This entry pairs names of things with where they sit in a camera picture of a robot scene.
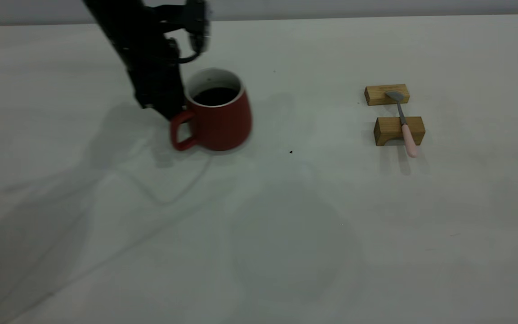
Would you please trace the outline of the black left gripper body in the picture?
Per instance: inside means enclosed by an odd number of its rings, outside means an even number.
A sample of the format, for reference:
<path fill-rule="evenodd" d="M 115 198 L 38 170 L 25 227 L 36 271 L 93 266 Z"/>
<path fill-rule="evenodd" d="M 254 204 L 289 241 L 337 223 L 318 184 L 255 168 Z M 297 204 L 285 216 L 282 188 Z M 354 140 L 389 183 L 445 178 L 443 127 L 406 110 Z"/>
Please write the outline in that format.
<path fill-rule="evenodd" d="M 185 101 L 177 41 L 166 33 L 177 27 L 116 27 L 114 49 L 123 61 L 143 109 L 156 101 Z"/>

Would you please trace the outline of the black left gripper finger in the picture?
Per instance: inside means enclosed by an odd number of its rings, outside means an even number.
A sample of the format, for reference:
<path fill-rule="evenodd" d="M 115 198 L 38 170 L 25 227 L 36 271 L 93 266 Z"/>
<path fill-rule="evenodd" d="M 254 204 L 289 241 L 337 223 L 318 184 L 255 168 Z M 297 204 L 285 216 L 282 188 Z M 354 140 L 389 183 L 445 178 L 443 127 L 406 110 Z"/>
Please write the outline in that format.
<path fill-rule="evenodd" d="M 179 113 L 185 110 L 184 101 L 156 101 L 153 109 L 167 121 L 172 121 Z"/>

